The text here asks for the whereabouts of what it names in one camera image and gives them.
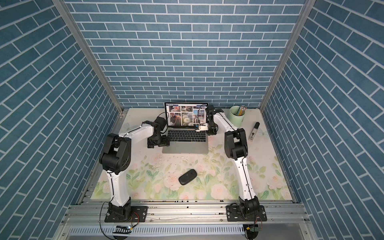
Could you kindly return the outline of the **silver laptop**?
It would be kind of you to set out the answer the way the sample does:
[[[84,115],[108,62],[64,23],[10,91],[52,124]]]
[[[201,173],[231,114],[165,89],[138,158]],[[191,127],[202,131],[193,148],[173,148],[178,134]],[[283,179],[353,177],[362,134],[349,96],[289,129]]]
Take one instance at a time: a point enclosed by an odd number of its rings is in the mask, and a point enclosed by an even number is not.
[[[208,154],[207,133],[199,129],[207,123],[207,106],[197,102],[165,103],[170,145],[163,148],[164,154]]]

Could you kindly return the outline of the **black wireless mouse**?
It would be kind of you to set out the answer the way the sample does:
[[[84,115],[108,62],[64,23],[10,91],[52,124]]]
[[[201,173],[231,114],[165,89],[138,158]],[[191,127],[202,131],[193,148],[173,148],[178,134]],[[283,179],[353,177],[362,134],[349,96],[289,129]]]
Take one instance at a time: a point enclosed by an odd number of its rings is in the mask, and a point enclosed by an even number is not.
[[[190,183],[191,181],[193,181],[197,177],[197,175],[198,174],[197,174],[195,169],[190,169],[186,173],[184,173],[183,175],[181,175],[179,177],[179,183],[182,186],[185,186],[188,183]]]

